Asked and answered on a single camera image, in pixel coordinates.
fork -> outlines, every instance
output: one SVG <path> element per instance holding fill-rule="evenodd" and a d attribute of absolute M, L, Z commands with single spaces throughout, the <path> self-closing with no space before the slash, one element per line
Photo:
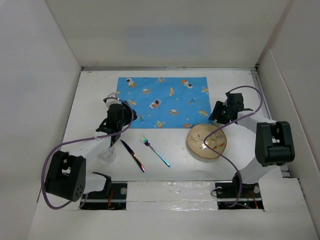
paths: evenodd
<path fill-rule="evenodd" d="M 150 142 L 148 141 L 148 139 L 146 139 L 145 136 L 142 136 L 141 138 L 141 141 L 144 143 L 144 145 L 146 145 L 147 147 L 150 147 L 158 156 L 159 158 L 162 159 L 162 161 L 164 161 L 164 163 L 170 168 L 171 165 L 170 163 L 168 163 L 156 150 L 154 150 L 154 148 L 152 146 L 150 146 Z"/>

blue placemat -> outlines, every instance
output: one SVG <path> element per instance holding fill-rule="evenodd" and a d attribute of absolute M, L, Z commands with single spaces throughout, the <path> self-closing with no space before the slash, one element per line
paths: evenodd
<path fill-rule="evenodd" d="M 133 129 L 212 123 L 206 77 L 119 77 L 116 91 L 137 113 Z"/>

white floor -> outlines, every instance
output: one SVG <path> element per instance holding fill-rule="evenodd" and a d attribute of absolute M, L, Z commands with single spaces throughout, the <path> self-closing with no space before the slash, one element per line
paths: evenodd
<path fill-rule="evenodd" d="M 211 108 L 216 101 L 225 100 L 228 90 L 240 85 L 254 86 L 248 70 L 82 72 L 64 142 L 92 136 L 106 117 L 102 99 L 116 90 L 118 77 L 137 76 L 207 77 Z M 251 89 L 241 92 L 245 106 L 255 109 L 259 104 L 257 94 Z M 98 170 L 111 175 L 113 181 L 134 181 L 128 183 L 128 210 L 85 211 L 78 209 L 79 202 L 62 210 L 51 210 L 40 196 L 29 239 L 318 239 L 298 181 L 282 178 L 279 168 L 259 182 L 264 211 L 217 210 L 216 199 L 210 195 L 213 183 L 205 180 L 231 180 L 235 170 L 223 159 L 206 162 L 192 154 L 186 146 L 188 131 L 130 129 L 123 133 L 122 139 L 140 156 L 146 173 L 141 173 L 120 144 L 115 147 L 115 162 Z M 181 141 L 172 140 L 172 134 Z M 241 169 L 254 156 L 255 136 L 237 125 L 226 128 L 225 134 L 228 139 L 225 155 Z M 152 161 L 155 156 L 140 143 L 141 135 L 156 144 L 171 168 L 161 161 Z M 54 205 L 65 202 L 49 198 Z"/>

round plate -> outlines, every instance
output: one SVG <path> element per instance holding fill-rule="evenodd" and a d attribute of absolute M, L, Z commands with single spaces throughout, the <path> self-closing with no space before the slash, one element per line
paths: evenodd
<path fill-rule="evenodd" d="M 208 149 L 204 145 L 204 139 L 214 130 L 218 129 L 217 126 L 212 124 L 198 124 L 195 125 L 188 134 L 187 144 L 200 157 L 206 159 L 215 159 L 219 157 L 217 153 Z M 206 142 L 211 148 L 216 150 L 218 153 L 222 154 L 226 149 L 227 137 L 222 130 L 219 130 L 212 136 L 210 136 Z"/>

fork handle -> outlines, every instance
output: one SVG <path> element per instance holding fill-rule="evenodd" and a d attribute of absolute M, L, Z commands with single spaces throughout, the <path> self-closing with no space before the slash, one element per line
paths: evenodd
<path fill-rule="evenodd" d="M 162 161 L 164 161 L 164 163 L 170 168 L 171 165 L 170 163 L 168 163 L 156 150 L 154 150 L 154 148 L 152 146 L 149 145 L 149 147 L 159 156 L 159 158 L 162 159 Z"/>

